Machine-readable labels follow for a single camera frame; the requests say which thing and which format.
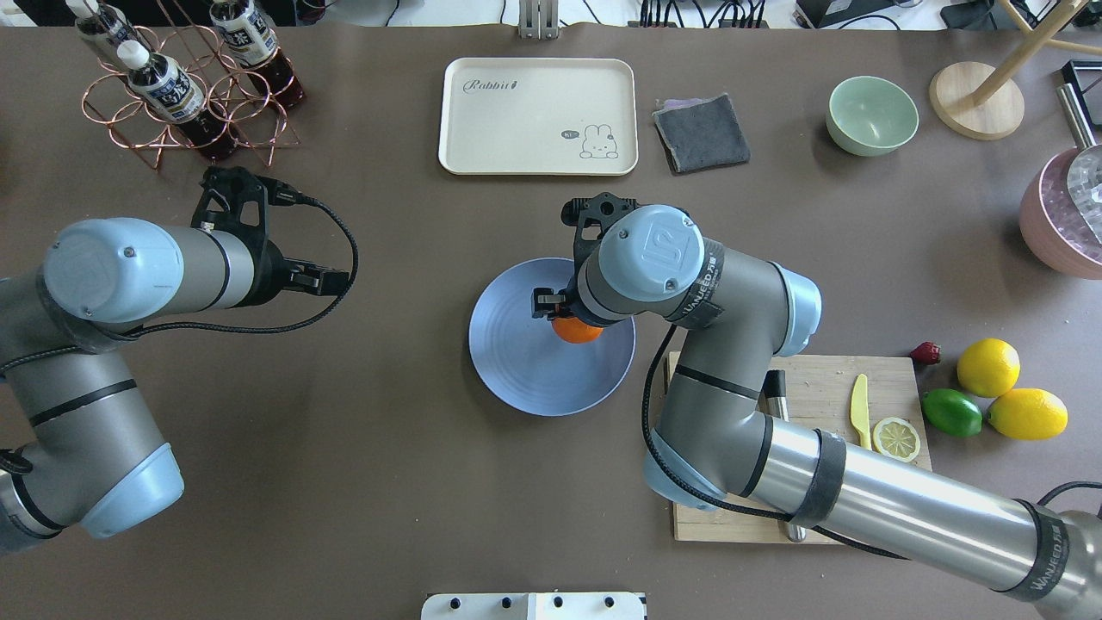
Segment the strawberry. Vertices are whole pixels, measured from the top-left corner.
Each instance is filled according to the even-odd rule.
[[[941,361],[941,348],[932,342],[923,342],[910,352],[909,358],[918,365],[937,365]]]

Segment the soda bottle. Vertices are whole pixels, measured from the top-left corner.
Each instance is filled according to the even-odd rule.
[[[65,0],[65,3],[76,15],[80,39],[107,66],[115,67],[118,62],[116,50],[123,41],[137,41],[145,46],[127,17],[115,7],[96,0]]]
[[[268,81],[272,97],[284,108],[292,108],[306,98],[291,63],[276,40],[276,33],[252,0],[214,0],[210,22],[222,34],[230,55],[246,69]],[[263,83],[249,74],[252,85],[261,93]]]
[[[130,89],[176,126],[199,154],[217,161],[237,149],[234,127],[210,113],[206,94],[175,59],[150,52],[137,41],[119,45],[119,59],[130,68]]]

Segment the lemon slice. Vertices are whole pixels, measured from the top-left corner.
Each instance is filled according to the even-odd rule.
[[[884,418],[873,428],[873,447],[882,455],[907,464],[918,456],[922,442],[909,422],[903,418]]]

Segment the bottle rack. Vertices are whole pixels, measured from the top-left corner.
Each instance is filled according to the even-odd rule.
[[[252,151],[264,166],[271,166],[278,149],[301,144],[287,108],[276,99],[282,90],[272,93],[268,80],[255,72],[263,65],[251,67],[252,70],[241,68],[225,53],[225,42],[214,29],[191,20],[186,25],[177,25],[163,0],[156,2],[172,24],[172,32],[161,39],[148,28],[134,26],[134,30],[150,50],[175,58],[206,94],[210,112],[226,121],[226,128],[215,140],[231,131],[238,150]],[[172,2],[180,14],[187,14],[177,0]],[[85,89],[80,109],[85,118],[107,130],[117,146],[134,153],[150,168],[160,170],[165,151],[207,145],[190,143],[127,87],[125,73],[99,64],[105,75]]]

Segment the green bowl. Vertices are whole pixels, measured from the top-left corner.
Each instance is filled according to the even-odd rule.
[[[918,108],[903,88],[879,77],[858,75],[834,87],[827,113],[830,137],[861,156],[889,153],[918,131]]]

